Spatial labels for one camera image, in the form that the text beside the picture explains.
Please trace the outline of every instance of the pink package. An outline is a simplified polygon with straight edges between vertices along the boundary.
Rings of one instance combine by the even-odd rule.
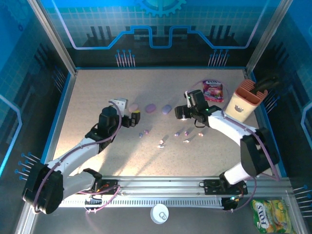
[[[218,81],[203,81],[203,93],[206,101],[223,102],[223,87]]]

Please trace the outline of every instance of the candy wrapper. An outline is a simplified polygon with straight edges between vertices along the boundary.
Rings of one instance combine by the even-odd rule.
[[[252,200],[253,222],[260,233],[296,234],[283,200]]]
[[[203,82],[203,93],[206,101],[223,102],[223,87],[217,81],[206,80]]]

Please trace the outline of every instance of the beige speckled surface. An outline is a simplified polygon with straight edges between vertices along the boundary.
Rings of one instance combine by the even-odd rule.
[[[204,137],[194,121],[175,118],[174,110],[167,116],[161,108],[170,104],[186,104],[183,93],[201,79],[225,82],[230,95],[243,80],[241,70],[81,70],[66,113],[55,158],[74,147],[98,122],[102,108],[112,98],[126,98],[139,104],[141,121],[135,128],[122,128],[101,154],[85,162],[78,171],[92,168],[103,175],[120,176],[213,176],[234,166],[240,160],[239,146],[222,133],[205,128]],[[144,107],[155,103],[157,111],[147,114]],[[254,114],[246,124],[256,127]],[[184,128],[190,135],[174,133]],[[150,130],[139,139],[138,134]],[[158,149],[165,138],[165,148]],[[190,143],[183,140],[190,138]]]

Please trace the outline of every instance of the yellow snack bag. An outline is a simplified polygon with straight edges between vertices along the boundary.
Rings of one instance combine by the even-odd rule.
[[[252,200],[253,221],[260,233],[296,234],[283,200]]]

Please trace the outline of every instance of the pen holder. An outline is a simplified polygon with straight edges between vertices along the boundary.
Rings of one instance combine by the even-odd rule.
[[[244,80],[234,92],[225,113],[240,122],[244,122],[248,116],[260,105],[264,98],[268,95],[268,91],[263,93],[258,91],[255,94],[250,90],[254,88],[255,82],[250,79]]]

